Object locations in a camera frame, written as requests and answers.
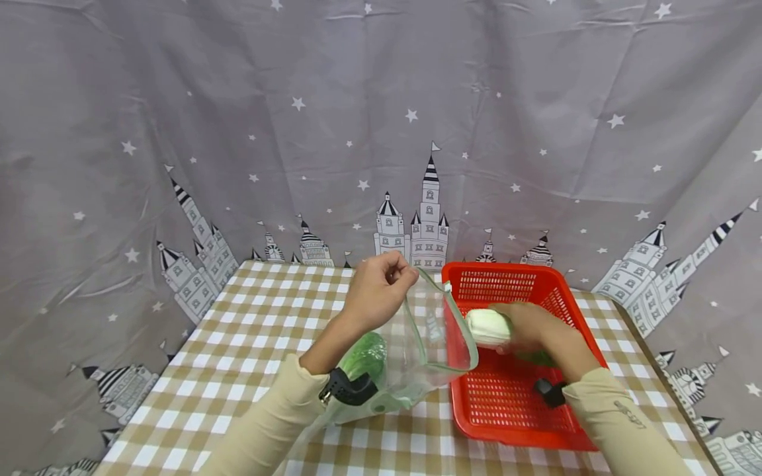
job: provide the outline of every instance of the gray curtain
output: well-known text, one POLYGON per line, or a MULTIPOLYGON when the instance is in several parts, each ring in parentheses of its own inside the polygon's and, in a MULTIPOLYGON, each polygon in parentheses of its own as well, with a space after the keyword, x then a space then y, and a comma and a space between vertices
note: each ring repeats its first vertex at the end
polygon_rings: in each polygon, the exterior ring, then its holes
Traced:
POLYGON ((762 474, 760 18, 0 2, 0 472, 87 474, 241 261, 399 249, 620 301, 726 474, 762 474))

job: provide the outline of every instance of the red basket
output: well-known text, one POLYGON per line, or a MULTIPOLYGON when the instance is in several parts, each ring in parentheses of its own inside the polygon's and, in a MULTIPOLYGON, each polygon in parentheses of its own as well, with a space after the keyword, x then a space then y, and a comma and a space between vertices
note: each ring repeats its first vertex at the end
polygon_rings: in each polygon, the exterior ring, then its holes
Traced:
MULTIPOLYGON (((598 362, 606 365, 558 271, 526 264, 448 263, 442 269, 442 280, 450 281, 455 303, 463 315, 493 302, 541 305, 579 330, 598 362)), ((447 352, 457 349, 448 345, 447 352)), ((451 385, 456 425, 469 438, 505 445, 597 451, 568 405, 550 408, 534 391, 537 379, 555 384, 563 377, 558 369, 479 349, 476 368, 451 385)))

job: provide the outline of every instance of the white star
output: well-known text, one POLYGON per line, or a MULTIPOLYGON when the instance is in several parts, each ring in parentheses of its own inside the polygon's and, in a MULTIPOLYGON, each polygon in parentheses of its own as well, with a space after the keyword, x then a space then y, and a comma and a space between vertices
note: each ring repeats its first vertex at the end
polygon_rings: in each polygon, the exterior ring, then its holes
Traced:
POLYGON ((756 384, 752 382, 752 383, 747 383, 745 385, 746 385, 746 388, 748 388, 750 394, 752 394, 755 397, 762 397, 762 395, 760 395, 760 392, 762 392, 762 389, 758 388, 756 384))
POLYGON ((296 110, 298 110, 299 112, 301 112, 303 107, 306 107, 301 97, 299 99, 296 99, 295 97, 291 97, 291 99, 293 99, 293 104, 291 104, 291 107, 295 107, 296 110))
POLYGON ((655 14, 659 16, 659 20, 664 18, 664 16, 672 13, 672 10, 670 10, 671 6, 672 6, 671 3, 662 3, 661 5, 659 5, 659 9, 654 12, 655 14))
POLYGON ((133 152, 135 152, 135 151, 138 149, 138 148, 137 148, 137 147, 135 147, 135 146, 133 145, 133 143, 132 143, 131 141, 129 141, 129 140, 128 140, 127 142, 122 142, 122 147, 124 148, 124 149, 122 150, 122 152, 124 152, 125 154, 130 154, 130 155, 132 155, 132 154, 133 154, 133 152))
POLYGON ((611 129, 617 126, 624 126, 624 116, 617 116, 616 114, 611 117, 611 120, 606 121, 611 124, 611 129))
POLYGON ((130 251, 124 254, 127 257, 127 263, 137 263, 138 255, 140 251, 135 251, 135 248, 130 248, 130 251))
POLYGON ((56 424, 53 425, 53 428, 50 429, 50 432, 51 433, 58 433, 59 430, 63 430, 63 427, 66 426, 65 424, 63 424, 63 422, 65 420, 66 420, 65 418, 62 418, 61 420, 56 421, 56 424))

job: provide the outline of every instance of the hand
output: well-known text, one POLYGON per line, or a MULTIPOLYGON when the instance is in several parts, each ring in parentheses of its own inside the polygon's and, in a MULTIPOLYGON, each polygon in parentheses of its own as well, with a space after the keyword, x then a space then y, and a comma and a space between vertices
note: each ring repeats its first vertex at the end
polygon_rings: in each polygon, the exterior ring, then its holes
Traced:
POLYGON ((368 258, 352 277, 344 309, 335 319, 360 336, 377 329, 399 310, 417 280, 418 270, 399 251, 368 258))

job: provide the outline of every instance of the beige sleeve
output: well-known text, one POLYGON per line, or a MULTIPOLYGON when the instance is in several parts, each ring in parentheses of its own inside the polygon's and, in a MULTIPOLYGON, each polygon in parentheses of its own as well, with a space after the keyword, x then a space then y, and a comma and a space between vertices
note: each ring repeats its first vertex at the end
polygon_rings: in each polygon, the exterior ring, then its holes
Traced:
POLYGON ((614 475, 691 475, 674 447, 608 369, 592 370, 563 391, 614 475))
POLYGON ((311 375, 295 355, 287 356, 273 386, 233 422, 199 474, 272 474, 302 430, 325 410, 318 394, 327 383, 327 375, 311 375))

